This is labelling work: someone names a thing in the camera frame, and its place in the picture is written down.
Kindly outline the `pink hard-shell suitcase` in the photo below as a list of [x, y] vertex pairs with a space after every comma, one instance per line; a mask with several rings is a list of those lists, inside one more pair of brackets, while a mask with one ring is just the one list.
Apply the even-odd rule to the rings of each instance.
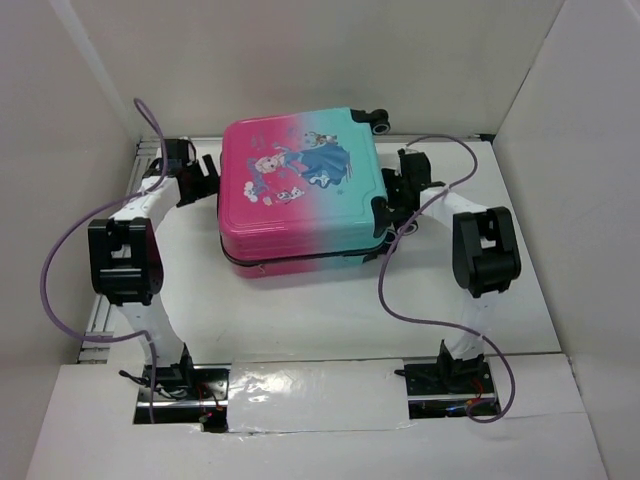
[[384, 109], [349, 107], [245, 119], [220, 155], [220, 244], [246, 279], [365, 263], [418, 208], [410, 183], [380, 164]]

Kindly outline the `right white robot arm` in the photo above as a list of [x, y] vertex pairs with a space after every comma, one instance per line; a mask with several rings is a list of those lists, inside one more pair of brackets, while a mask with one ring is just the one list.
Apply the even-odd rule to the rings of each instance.
[[481, 329], [495, 309], [497, 298], [521, 273], [521, 257], [511, 212], [506, 207], [486, 207], [454, 193], [449, 185], [432, 180], [426, 154], [398, 151], [398, 171], [383, 170], [392, 214], [389, 239], [401, 232], [414, 233], [411, 217], [428, 204], [423, 214], [451, 234], [451, 265], [457, 285], [466, 292], [459, 324], [460, 336], [441, 342], [435, 371], [425, 380], [450, 393], [460, 393], [478, 381], [484, 370]]

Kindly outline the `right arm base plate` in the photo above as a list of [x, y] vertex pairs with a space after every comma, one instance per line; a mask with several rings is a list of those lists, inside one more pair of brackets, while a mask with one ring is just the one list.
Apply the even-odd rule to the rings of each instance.
[[473, 415], [481, 418], [501, 412], [490, 367], [483, 356], [449, 365], [442, 359], [405, 363], [394, 374], [405, 382], [410, 419], [462, 418], [470, 406]]

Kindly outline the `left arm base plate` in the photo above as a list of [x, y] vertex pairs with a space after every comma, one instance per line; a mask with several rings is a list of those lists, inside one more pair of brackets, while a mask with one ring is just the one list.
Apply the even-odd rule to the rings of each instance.
[[141, 374], [124, 369], [118, 374], [138, 388], [135, 424], [197, 424], [204, 432], [228, 431], [229, 368], [158, 367], [154, 389], [150, 365]]

